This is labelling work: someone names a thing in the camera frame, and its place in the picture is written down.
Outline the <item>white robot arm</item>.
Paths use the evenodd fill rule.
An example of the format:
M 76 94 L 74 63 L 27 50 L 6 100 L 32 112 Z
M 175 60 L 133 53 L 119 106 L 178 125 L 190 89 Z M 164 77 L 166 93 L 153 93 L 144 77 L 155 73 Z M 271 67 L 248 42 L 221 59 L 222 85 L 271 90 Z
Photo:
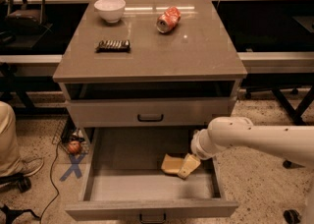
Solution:
M 192 134 L 190 151 L 217 158 L 227 197 L 239 203 L 229 224 L 285 224 L 287 208 L 300 212 L 300 224 L 314 223 L 313 126 L 219 117 Z

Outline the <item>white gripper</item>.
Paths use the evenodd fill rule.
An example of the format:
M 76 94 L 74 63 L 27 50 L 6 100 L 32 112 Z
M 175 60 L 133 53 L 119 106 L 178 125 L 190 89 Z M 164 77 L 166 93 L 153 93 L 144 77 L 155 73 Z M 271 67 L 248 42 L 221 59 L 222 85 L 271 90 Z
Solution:
M 201 164 L 201 160 L 208 160 L 217 153 L 217 147 L 210 139 L 206 130 L 196 131 L 193 135 L 191 152 L 187 154 L 183 160 L 183 164 L 178 172 L 178 176 L 186 179 Z

